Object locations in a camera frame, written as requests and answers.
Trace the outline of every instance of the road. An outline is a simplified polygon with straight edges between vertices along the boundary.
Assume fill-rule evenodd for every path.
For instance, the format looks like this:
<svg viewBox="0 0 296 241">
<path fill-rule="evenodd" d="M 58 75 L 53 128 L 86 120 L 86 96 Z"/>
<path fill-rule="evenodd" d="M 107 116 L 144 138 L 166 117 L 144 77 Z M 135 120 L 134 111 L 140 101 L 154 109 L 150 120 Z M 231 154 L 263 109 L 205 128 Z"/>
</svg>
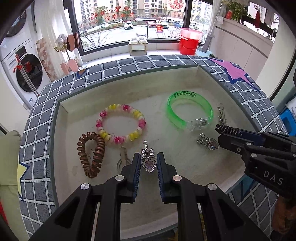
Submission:
<svg viewBox="0 0 296 241">
<path fill-rule="evenodd" d="M 112 44 L 121 41 L 129 41 L 132 37 L 136 37 L 136 33 L 147 34 L 147 27 L 144 25 L 134 26 L 133 29 L 125 30 L 122 28 L 114 28 L 110 30 L 101 31 L 99 33 L 93 33 L 88 36 L 81 38 L 82 42 L 86 43 L 84 46 L 88 45 L 88 48 L 98 47 L 105 44 Z M 156 28 L 148 29 L 149 39 L 176 39 L 177 36 L 181 34 L 181 31 L 175 27 L 169 26 L 168 29 L 164 29 L 162 33 L 158 33 Z"/>
</svg>

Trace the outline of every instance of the metal screw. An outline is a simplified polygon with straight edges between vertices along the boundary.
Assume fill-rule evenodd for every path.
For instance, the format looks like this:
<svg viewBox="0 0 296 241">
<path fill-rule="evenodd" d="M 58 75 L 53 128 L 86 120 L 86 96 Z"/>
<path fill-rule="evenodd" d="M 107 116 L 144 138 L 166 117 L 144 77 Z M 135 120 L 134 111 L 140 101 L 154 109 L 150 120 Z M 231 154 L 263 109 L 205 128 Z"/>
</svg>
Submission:
<svg viewBox="0 0 296 241">
<path fill-rule="evenodd" d="M 89 184 L 88 184 L 88 183 L 83 183 L 83 184 L 80 185 L 80 188 L 81 188 L 82 190 L 86 190 L 86 189 L 89 188 Z"/>
<path fill-rule="evenodd" d="M 214 183 L 210 183 L 207 187 L 208 187 L 208 189 L 210 189 L 212 191 L 217 189 L 217 186 Z"/>
<path fill-rule="evenodd" d="M 178 182 L 178 181 L 182 180 L 182 177 L 179 175 L 175 175 L 175 176 L 173 176 L 173 180 Z"/>
<path fill-rule="evenodd" d="M 122 181 L 123 179 L 124 179 L 123 175 L 118 175 L 118 176 L 115 177 L 116 181 Z"/>
</svg>

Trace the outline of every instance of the spiral hair tie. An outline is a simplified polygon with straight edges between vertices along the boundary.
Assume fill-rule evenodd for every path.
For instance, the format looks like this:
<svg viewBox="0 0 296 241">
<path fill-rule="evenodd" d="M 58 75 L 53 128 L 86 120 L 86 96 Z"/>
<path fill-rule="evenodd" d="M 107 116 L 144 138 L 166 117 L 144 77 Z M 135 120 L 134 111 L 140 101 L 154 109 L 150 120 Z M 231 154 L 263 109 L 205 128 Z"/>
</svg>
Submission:
<svg viewBox="0 0 296 241">
<path fill-rule="evenodd" d="M 85 143 L 88 140 L 96 141 L 96 148 L 91 165 L 85 152 Z M 87 135 L 82 134 L 82 137 L 79 137 L 79 141 L 80 142 L 77 142 L 77 145 L 79 146 L 77 150 L 80 151 L 78 152 L 78 155 L 80 156 L 79 159 L 81 160 L 81 165 L 85 171 L 85 175 L 88 178 L 94 178 L 100 172 L 99 168 L 102 167 L 101 163 L 103 162 L 103 157 L 105 153 L 105 141 L 102 137 L 100 137 L 100 135 L 96 134 L 95 132 L 88 132 Z"/>
<path fill-rule="evenodd" d="M 104 128 L 103 128 L 103 120 L 105 117 L 112 111 L 117 111 L 117 112 L 128 112 L 133 115 L 134 118 L 138 120 L 138 127 L 137 129 L 126 135 L 126 136 L 112 136 L 112 134 L 107 133 Z M 133 107 L 125 104 L 113 104 L 109 105 L 109 107 L 106 107 L 100 114 L 99 117 L 96 121 L 96 127 L 99 132 L 99 135 L 104 138 L 105 142 L 110 142 L 110 143 L 115 143 L 115 144 L 123 144 L 124 142 L 127 143 L 129 141 L 133 141 L 136 138 L 138 138 L 142 132 L 143 129 L 146 126 L 145 118 L 143 114 L 137 110 L 134 109 Z"/>
</svg>

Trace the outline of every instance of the brown spiral hair tie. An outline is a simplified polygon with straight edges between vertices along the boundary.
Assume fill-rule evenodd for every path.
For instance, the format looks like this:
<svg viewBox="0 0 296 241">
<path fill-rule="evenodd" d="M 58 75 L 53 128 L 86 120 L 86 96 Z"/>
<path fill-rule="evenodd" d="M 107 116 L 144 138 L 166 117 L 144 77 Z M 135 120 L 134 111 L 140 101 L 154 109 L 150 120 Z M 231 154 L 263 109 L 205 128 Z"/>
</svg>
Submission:
<svg viewBox="0 0 296 241">
<path fill-rule="evenodd" d="M 85 152 L 85 143 L 88 140 L 96 141 L 96 148 L 91 165 L 89 164 L 89 159 Z M 80 142 L 77 142 L 77 145 L 79 146 L 77 147 L 77 150 L 80 151 L 78 152 L 78 155 L 80 156 L 79 159 L 81 160 L 85 175 L 88 178 L 94 178 L 100 172 L 99 168 L 102 167 L 101 163 L 103 162 L 103 157 L 105 153 L 105 141 L 99 134 L 96 134 L 95 132 L 88 132 L 86 135 L 82 134 L 82 137 L 79 137 L 79 141 Z"/>
</svg>

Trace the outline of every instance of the red bucket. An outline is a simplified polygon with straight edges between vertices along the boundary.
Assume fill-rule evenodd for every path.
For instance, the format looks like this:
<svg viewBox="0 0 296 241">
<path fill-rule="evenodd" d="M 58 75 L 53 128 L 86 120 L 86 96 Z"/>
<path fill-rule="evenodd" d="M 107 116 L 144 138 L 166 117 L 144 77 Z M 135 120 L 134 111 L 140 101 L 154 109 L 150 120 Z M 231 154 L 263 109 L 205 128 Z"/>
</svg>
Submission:
<svg viewBox="0 0 296 241">
<path fill-rule="evenodd" d="M 180 54 L 195 55 L 199 40 L 180 36 Z"/>
</svg>

